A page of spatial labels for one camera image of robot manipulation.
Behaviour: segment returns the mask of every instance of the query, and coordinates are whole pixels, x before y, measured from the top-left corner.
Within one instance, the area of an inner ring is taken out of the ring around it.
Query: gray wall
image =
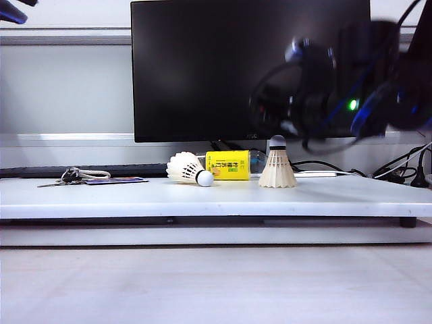
[[[130,46],[2,46],[3,133],[133,132]]]

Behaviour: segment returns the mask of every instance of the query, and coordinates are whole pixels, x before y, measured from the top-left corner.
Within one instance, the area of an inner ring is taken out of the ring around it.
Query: monitor
[[[369,0],[132,2],[136,142],[264,139],[249,120],[257,82],[293,38],[338,45]]]

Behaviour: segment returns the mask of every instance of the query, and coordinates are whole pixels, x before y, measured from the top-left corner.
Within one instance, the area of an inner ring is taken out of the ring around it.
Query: white cable
[[[323,170],[323,171],[313,171],[313,170],[307,170],[307,171],[301,171],[299,173],[336,173],[336,174],[344,174],[346,176],[361,176],[359,174],[356,173],[351,173],[351,172],[344,172],[344,171],[329,171],[329,170]]]
[[[429,142],[429,143],[426,144],[424,147],[422,147],[421,150],[415,152],[415,154],[413,154],[413,156],[411,156],[409,159],[404,160],[403,162],[401,162],[400,164],[398,164],[397,166],[395,166],[393,169],[391,169],[391,170],[389,170],[389,171],[387,171],[387,172],[384,172],[384,173],[382,173],[382,174],[380,174],[380,175],[377,175],[376,177],[374,177],[374,179],[379,179],[379,178],[385,176],[386,174],[389,174],[390,172],[393,172],[393,171],[396,170],[397,168],[403,166],[405,163],[411,161],[413,158],[415,158],[417,155],[419,155],[419,154],[422,153],[425,149],[427,149],[429,146],[431,146],[431,144],[432,144],[432,142]]]

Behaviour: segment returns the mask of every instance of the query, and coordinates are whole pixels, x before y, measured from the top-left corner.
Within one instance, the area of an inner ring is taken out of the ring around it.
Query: feather shuttlecock
[[[286,141],[281,135],[275,135],[270,140],[270,153],[261,178],[261,187],[286,188],[297,186],[290,161],[286,155]]]
[[[211,172],[204,170],[198,157],[190,152],[177,153],[167,163],[168,177],[187,184],[199,184],[209,187],[214,177]]]

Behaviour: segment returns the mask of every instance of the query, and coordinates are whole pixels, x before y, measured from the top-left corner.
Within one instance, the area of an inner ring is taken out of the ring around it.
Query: white shelf
[[[431,217],[432,191],[356,176],[302,178],[295,188],[215,182],[37,188],[52,179],[0,180],[1,219],[169,216]]]

